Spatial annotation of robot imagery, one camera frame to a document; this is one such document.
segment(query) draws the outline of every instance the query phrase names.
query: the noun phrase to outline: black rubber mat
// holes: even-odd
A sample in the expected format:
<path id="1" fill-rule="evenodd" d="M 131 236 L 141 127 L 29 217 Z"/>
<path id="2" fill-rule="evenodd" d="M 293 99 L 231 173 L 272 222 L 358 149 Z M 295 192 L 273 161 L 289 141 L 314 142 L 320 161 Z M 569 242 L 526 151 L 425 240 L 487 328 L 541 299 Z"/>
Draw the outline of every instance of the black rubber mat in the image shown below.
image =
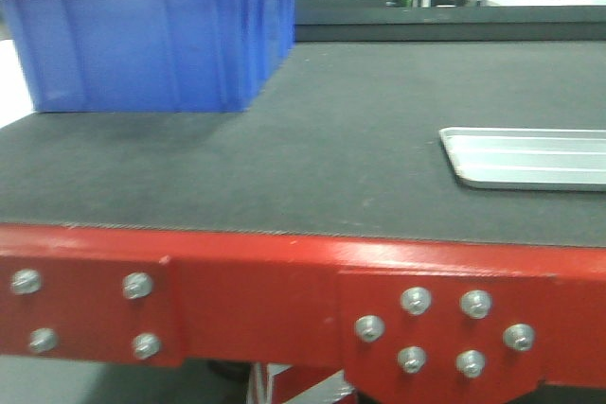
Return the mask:
<path id="1" fill-rule="evenodd" d="M 439 129 L 606 129 L 606 44 L 300 44 L 242 114 L 33 114 L 0 221 L 606 246 L 606 193 L 460 184 Z"/>

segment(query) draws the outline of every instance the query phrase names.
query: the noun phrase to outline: bolt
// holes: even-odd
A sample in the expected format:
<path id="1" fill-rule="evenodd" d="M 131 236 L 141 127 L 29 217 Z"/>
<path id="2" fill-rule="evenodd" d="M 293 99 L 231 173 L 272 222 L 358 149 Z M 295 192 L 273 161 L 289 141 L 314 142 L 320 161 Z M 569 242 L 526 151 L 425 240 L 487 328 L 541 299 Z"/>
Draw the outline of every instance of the bolt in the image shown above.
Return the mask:
<path id="1" fill-rule="evenodd" d="M 489 315 L 492 298 L 483 290 L 471 290 L 461 297 L 461 310 L 472 319 L 484 319 Z"/>
<path id="2" fill-rule="evenodd" d="M 380 317 L 364 316 L 356 321 L 355 332 L 365 343 L 374 343 L 385 332 L 385 324 Z"/>
<path id="3" fill-rule="evenodd" d="M 32 354 L 43 354 L 57 347 L 59 338 L 51 328 L 39 328 L 29 335 L 29 351 Z"/>
<path id="4" fill-rule="evenodd" d="M 142 333 L 133 340 L 134 356 L 138 360 L 146 360 L 160 352 L 162 342 L 151 333 Z"/>
<path id="5" fill-rule="evenodd" d="M 410 288 L 401 295 L 400 304 L 413 316 L 419 316 L 432 305 L 432 294 L 426 288 Z"/>
<path id="6" fill-rule="evenodd" d="M 456 357 L 456 369 L 466 378 L 478 378 L 484 370 L 486 360 L 477 350 L 468 350 Z"/>
<path id="7" fill-rule="evenodd" d="M 534 343 L 534 329 L 530 325 L 516 324 L 503 332 L 503 343 L 518 352 L 526 352 Z"/>
<path id="8" fill-rule="evenodd" d="M 398 363 L 407 374 L 416 374 L 426 361 L 425 351 L 415 345 L 402 349 L 398 354 Z"/>
<path id="9" fill-rule="evenodd" d="M 12 276 L 10 289 L 16 295 L 26 295 L 37 292 L 42 288 L 42 277 L 31 269 L 20 270 Z"/>
<path id="10" fill-rule="evenodd" d="M 152 277 L 143 272 L 131 273 L 122 280 L 122 289 L 124 298 L 129 300 L 143 298 L 152 293 Z"/>

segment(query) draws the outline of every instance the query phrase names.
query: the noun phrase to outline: plastic crate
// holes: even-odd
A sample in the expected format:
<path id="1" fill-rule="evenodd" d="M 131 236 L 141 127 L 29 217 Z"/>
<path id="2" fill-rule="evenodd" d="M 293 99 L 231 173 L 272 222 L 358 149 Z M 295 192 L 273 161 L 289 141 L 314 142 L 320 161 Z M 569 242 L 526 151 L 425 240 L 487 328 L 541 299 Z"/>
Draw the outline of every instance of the plastic crate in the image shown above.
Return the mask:
<path id="1" fill-rule="evenodd" d="M 39 112 L 246 109 L 294 0 L 0 0 Z"/>

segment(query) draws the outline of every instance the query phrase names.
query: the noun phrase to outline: red steel beam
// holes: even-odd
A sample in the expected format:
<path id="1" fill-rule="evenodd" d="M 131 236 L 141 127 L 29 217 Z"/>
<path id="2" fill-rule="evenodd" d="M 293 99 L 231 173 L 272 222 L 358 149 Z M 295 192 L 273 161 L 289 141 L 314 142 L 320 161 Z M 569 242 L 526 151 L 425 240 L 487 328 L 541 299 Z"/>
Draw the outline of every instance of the red steel beam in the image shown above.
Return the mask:
<path id="1" fill-rule="evenodd" d="M 11 277 L 38 271 L 42 288 L 15 295 Z M 122 295 L 131 272 L 152 293 Z M 423 286 L 421 316 L 400 306 Z M 458 306 L 468 290 L 493 299 L 488 317 Z M 382 402 L 505 402 L 538 383 L 606 387 L 606 251 L 341 237 L 0 225 L 0 353 L 29 355 L 29 334 L 55 330 L 54 358 L 137 362 L 132 340 L 153 333 L 162 350 L 145 360 L 254 360 L 345 369 Z M 355 321 L 381 317 L 374 343 Z M 528 352 L 502 342 L 510 325 L 533 326 Z M 427 364 L 406 375 L 400 349 L 422 346 Z M 487 359 L 479 378 L 455 369 L 458 353 Z"/>

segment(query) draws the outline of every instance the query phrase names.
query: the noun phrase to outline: metal tray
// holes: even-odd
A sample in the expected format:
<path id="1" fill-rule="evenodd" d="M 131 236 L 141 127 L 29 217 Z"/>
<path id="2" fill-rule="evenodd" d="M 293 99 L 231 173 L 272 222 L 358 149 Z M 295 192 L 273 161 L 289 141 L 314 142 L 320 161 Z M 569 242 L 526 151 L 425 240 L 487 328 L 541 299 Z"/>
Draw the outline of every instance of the metal tray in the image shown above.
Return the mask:
<path id="1" fill-rule="evenodd" d="M 444 128 L 454 172 L 479 188 L 606 190 L 606 131 Z"/>

